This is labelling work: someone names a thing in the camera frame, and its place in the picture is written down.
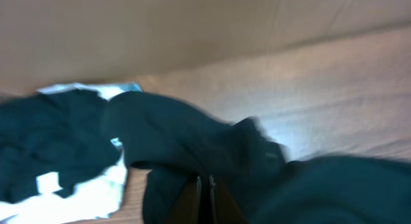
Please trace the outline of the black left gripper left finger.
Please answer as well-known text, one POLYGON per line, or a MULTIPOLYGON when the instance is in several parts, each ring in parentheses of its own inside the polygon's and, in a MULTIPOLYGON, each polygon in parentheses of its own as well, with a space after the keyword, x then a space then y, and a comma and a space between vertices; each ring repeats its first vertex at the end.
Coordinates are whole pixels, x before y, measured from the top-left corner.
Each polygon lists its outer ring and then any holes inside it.
POLYGON ((198 224, 201 196, 201 178, 190 177, 173 204, 165 224, 198 224))

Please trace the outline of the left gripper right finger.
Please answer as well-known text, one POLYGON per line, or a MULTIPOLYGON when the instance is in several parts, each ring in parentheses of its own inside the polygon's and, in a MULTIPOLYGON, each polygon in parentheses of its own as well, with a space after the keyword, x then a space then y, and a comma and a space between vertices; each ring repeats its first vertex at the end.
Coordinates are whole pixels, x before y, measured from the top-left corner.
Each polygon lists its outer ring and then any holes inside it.
POLYGON ((211 223, 248 224, 234 198, 221 180, 209 177, 211 223))

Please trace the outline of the black t-shirt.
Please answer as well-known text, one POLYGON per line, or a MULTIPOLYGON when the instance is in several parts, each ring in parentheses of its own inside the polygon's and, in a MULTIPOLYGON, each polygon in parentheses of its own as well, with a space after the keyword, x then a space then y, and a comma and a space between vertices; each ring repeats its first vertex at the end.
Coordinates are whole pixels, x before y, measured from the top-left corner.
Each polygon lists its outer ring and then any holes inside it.
POLYGON ((251 118, 221 123, 182 101, 126 92, 105 107, 103 131, 125 164, 148 171, 143 221, 165 223, 190 177, 200 177, 198 223, 211 223, 209 177, 248 223, 410 223, 410 164, 325 156, 287 161, 251 118))

